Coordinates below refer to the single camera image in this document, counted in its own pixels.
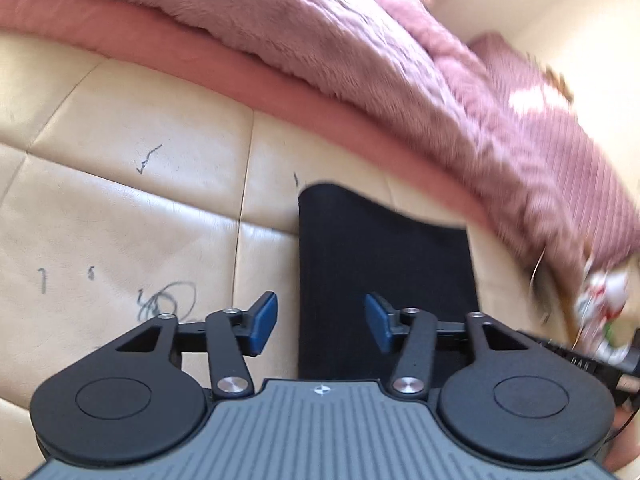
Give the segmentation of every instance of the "pink knit fabric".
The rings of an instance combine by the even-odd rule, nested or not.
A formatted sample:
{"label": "pink knit fabric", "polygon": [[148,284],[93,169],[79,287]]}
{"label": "pink knit fabric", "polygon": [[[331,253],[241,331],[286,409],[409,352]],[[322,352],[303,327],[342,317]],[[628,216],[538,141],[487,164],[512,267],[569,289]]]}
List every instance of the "pink knit fabric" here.
{"label": "pink knit fabric", "polygon": [[640,252],[638,211],[565,98],[499,34],[478,38],[471,49],[486,63],[504,108],[544,157],[578,228],[593,241],[595,267]]}
{"label": "pink knit fabric", "polygon": [[431,58],[374,0],[128,1],[204,28],[377,118],[480,196],[521,261],[546,247],[562,285],[578,289],[583,243],[544,165],[524,164],[469,120]]}
{"label": "pink knit fabric", "polygon": [[[493,207],[489,208],[489,213],[509,245],[526,247],[530,254],[537,251],[538,256],[542,247],[546,247],[548,263],[559,270],[557,262],[567,254],[567,248],[579,247],[583,240],[573,229],[558,186],[546,170],[546,163],[536,146],[522,134],[497,101],[484,64],[426,12],[420,1],[378,0],[378,3],[430,54],[456,99],[465,108],[468,120],[476,130],[476,161],[485,160],[485,157],[504,161],[500,171],[492,174],[488,174],[482,165],[466,171],[461,168],[464,182],[482,198],[500,200],[499,203],[490,202]],[[517,219],[520,229],[511,229],[511,224],[504,222],[505,218]],[[530,232],[545,233],[545,245],[531,245],[522,235]],[[573,254],[573,257],[574,269],[578,269],[581,255]]]}

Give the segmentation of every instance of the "black pad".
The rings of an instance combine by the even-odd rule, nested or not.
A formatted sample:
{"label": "black pad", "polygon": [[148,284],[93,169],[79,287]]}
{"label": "black pad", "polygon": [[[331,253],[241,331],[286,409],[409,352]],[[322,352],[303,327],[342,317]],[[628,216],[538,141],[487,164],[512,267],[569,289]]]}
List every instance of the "black pad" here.
{"label": "black pad", "polygon": [[[412,220],[334,184],[305,189],[299,204],[300,378],[388,379],[398,357],[383,356],[370,334],[368,292],[441,321],[478,310],[466,230]],[[465,364],[438,352],[432,386]]]}

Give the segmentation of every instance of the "logo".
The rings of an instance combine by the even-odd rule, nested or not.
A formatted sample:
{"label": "logo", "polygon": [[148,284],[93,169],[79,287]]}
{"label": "logo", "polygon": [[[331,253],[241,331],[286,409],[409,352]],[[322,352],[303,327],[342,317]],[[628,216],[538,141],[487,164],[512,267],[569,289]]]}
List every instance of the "logo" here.
{"label": "logo", "polygon": [[316,386],[314,388],[314,393],[322,397],[324,397],[329,392],[331,392],[331,388],[329,388],[328,386],[325,386],[324,384],[320,384],[320,386]]}

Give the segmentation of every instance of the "pink fleece blanket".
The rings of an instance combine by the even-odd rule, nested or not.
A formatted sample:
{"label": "pink fleece blanket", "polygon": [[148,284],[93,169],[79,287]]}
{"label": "pink fleece blanket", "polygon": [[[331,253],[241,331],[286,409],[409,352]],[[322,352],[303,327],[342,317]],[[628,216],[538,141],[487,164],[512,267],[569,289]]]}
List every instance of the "pink fleece blanket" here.
{"label": "pink fleece blanket", "polygon": [[[546,248],[560,282],[577,289],[583,242],[542,161],[527,146],[505,142],[500,128],[487,128],[498,107],[482,114],[484,122],[468,116],[473,106],[492,103],[456,92],[458,102],[425,50],[374,0],[129,1],[204,28],[377,118],[478,195],[521,261]],[[449,57],[461,67],[461,86],[480,81],[464,60]]]}
{"label": "pink fleece blanket", "polygon": [[492,229],[477,197],[362,111],[158,10],[123,0],[0,0],[0,27],[204,86],[318,134],[412,184],[468,221]]}

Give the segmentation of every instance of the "beige leather sofa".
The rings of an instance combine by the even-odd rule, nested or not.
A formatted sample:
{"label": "beige leather sofa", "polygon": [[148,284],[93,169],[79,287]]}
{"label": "beige leather sofa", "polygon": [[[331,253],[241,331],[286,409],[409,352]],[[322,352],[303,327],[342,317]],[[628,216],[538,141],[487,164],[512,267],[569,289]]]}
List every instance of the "beige leather sofa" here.
{"label": "beige leather sofa", "polygon": [[[2,480],[42,460],[27,411],[38,384],[135,326],[173,282],[194,283],[190,319],[274,290],[278,325],[249,368],[257,384],[295,377],[303,186],[331,180],[465,225],[357,156],[183,80],[8,31],[0,59]],[[467,228],[482,309],[562,339],[560,315],[540,326],[503,245]],[[194,301],[190,285],[172,294],[181,314]],[[185,362],[207,384],[206,362]]]}

